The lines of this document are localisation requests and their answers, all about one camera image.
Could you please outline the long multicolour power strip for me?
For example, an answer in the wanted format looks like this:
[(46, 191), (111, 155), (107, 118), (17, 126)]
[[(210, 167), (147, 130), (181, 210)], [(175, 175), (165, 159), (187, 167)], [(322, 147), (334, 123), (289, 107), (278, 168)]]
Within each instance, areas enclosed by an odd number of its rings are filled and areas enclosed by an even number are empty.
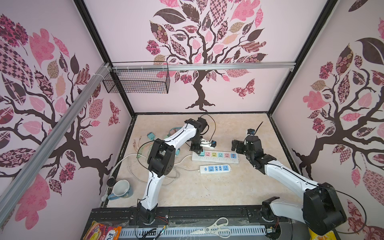
[(224, 164), (239, 164), (239, 156), (237, 153), (220, 152), (220, 151), (205, 151), (205, 156), (200, 157), (196, 153), (192, 153), (192, 161), (224, 163)]

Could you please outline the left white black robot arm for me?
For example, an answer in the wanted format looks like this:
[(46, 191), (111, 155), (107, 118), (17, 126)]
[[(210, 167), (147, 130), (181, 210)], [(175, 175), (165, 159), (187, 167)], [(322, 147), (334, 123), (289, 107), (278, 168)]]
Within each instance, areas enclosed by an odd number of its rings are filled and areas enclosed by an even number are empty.
[(188, 119), (175, 134), (164, 140), (154, 141), (147, 160), (149, 181), (143, 199), (137, 204), (139, 217), (144, 223), (151, 224), (155, 220), (159, 193), (165, 177), (175, 165), (176, 150), (186, 142), (190, 142), (190, 151), (201, 154), (203, 152), (201, 133), (207, 126), (207, 121), (201, 117), (197, 120)]

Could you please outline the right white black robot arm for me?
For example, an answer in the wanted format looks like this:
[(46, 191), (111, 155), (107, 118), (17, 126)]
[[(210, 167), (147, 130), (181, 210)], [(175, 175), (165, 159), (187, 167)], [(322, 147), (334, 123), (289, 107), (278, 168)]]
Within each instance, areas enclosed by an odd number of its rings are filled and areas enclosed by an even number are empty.
[(271, 197), (262, 202), (261, 215), (266, 221), (278, 217), (307, 225), (318, 235), (325, 235), (347, 221), (347, 216), (334, 187), (319, 184), (284, 166), (275, 157), (265, 154), (259, 137), (248, 135), (243, 141), (233, 140), (233, 152), (244, 155), (252, 167), (283, 184), (295, 193), (301, 204)]

